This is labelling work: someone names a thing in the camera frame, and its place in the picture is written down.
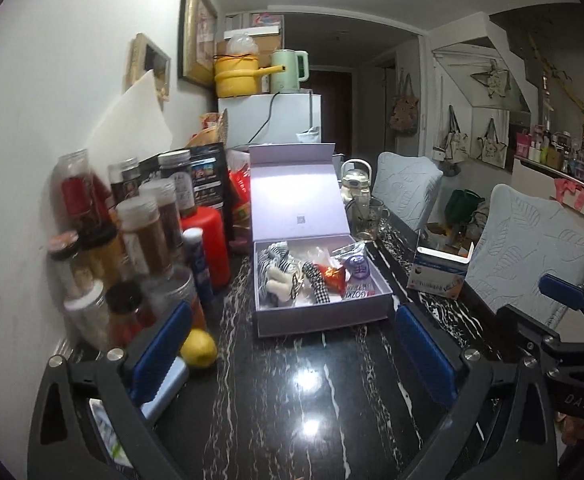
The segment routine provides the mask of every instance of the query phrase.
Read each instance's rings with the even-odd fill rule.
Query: dining chair
[[[558,202],[494,186],[466,281],[494,312],[508,303],[555,328],[567,307],[540,293],[546,272],[584,283],[584,231]]]
[[[390,152],[378,156],[377,167],[372,195],[414,231],[425,227],[441,189],[443,172],[426,156]]]

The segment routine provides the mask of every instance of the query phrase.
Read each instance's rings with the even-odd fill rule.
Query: blue gripper pad
[[[458,397],[456,373],[419,321],[401,305],[396,311],[396,334],[429,396],[447,409]]]
[[[182,301],[139,358],[132,369],[130,381],[130,397],[137,406],[150,402],[156,396],[189,334],[191,324],[189,303]]]
[[[572,285],[551,274],[544,274],[538,282],[538,290],[542,295],[572,310],[584,311],[584,292],[577,285]]]

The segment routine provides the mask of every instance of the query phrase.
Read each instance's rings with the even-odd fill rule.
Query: black marble table
[[[457,341],[496,359],[511,352],[466,284],[458,301],[406,290],[416,235],[397,219],[370,244],[394,304],[414,301]],[[190,479],[395,479],[444,415],[430,400],[390,318],[258,339],[251,259],[232,261],[229,290],[206,313],[216,367],[192,372],[155,430]],[[461,458],[460,468],[470,457]]]

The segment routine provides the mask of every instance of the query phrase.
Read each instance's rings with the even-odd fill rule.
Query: pink ribbon
[[[555,178],[554,186],[556,187],[556,202],[559,204],[563,203],[565,192],[569,191],[571,194],[575,194],[578,191],[578,196],[574,200],[574,209],[580,211],[584,206],[584,189],[583,186],[569,180],[568,178]]]

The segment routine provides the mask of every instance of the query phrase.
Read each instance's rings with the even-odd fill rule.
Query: refrigerator
[[[312,127],[318,131],[313,142],[321,142],[321,96],[309,93],[274,95],[259,94],[218,100],[219,111],[227,109],[228,148],[246,144],[301,142],[297,134]],[[271,117],[265,124],[270,105]]]

